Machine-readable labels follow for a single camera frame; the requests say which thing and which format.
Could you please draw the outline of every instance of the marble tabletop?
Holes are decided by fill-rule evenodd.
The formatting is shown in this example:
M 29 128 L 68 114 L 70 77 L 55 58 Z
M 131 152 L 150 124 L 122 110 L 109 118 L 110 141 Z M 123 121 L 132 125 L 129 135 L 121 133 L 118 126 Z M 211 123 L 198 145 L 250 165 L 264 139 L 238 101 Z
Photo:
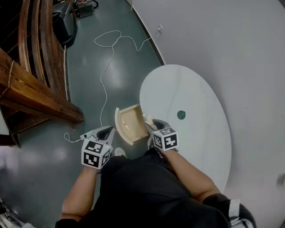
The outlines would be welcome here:
M 144 114 L 168 122 L 178 132 L 179 153 L 223 192 L 231 166 L 231 136 L 208 83 L 187 67 L 165 65 L 146 77 L 139 99 Z M 184 119 L 177 117 L 178 111 L 185 112 Z

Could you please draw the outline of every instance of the black and white cube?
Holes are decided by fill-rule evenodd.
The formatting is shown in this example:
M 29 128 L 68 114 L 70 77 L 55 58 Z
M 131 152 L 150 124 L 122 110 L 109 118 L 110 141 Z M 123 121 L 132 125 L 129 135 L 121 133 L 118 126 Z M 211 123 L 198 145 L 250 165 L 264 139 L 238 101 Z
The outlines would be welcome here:
M 112 146 L 97 142 L 93 136 L 89 139 L 86 138 L 81 150 L 81 163 L 101 169 L 109 161 L 112 150 Z
M 178 133 L 171 127 L 152 132 L 154 146 L 163 150 L 171 150 L 179 145 Z

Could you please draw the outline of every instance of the person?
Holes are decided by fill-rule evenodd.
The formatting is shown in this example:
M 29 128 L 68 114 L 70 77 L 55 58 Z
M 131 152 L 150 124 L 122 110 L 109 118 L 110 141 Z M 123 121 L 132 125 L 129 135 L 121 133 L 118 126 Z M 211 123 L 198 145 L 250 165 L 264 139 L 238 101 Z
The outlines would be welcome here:
M 134 160 L 123 153 L 111 157 L 102 168 L 100 196 L 93 210 L 97 170 L 84 167 L 63 202 L 55 227 L 151 223 L 195 228 L 256 227 L 242 204 L 238 217 L 230 218 L 231 201 L 179 152 L 162 153 L 160 156 L 150 148 Z

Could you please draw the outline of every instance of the green round object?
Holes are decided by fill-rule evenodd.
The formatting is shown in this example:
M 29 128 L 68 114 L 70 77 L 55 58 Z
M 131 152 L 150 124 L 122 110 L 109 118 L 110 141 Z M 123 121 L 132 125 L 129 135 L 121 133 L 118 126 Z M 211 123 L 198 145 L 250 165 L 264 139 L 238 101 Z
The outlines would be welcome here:
M 178 119 L 185 119 L 185 117 L 186 117 L 186 112 L 184 112 L 184 111 L 182 111 L 182 110 L 178 111 L 177 117 L 178 117 Z

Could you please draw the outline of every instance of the black shirt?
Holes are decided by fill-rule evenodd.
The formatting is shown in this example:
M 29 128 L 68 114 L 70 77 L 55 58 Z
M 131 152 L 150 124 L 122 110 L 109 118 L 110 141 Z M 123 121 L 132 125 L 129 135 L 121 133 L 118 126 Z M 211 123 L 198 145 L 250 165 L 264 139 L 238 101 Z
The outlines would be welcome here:
M 215 194 L 203 203 L 193 199 L 168 166 L 153 150 L 135 160 L 113 157 L 102 170 L 100 196 L 94 209 L 79 222 L 63 219 L 56 228 L 97 227 L 104 224 L 175 224 L 177 227 L 228 228 L 230 200 Z M 240 205 L 240 217 L 254 224 Z

